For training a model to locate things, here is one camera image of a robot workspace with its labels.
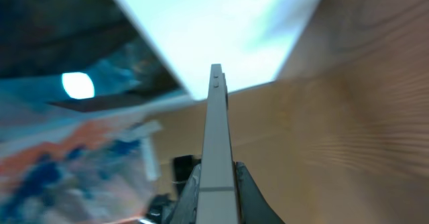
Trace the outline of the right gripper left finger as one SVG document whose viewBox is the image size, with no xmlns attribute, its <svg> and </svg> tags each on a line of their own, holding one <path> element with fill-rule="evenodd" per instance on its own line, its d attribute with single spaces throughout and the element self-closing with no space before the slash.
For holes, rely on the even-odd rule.
<svg viewBox="0 0 429 224">
<path fill-rule="evenodd" d="M 195 224 L 200 183 L 200 164 L 197 164 L 171 214 L 170 224 Z"/>
</svg>

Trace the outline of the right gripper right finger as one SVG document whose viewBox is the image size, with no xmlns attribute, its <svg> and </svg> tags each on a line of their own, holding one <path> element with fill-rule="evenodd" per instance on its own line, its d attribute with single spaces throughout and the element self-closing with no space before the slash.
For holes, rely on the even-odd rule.
<svg viewBox="0 0 429 224">
<path fill-rule="evenodd" d="M 284 224 L 270 207 L 243 162 L 235 163 L 241 223 Z"/>
</svg>

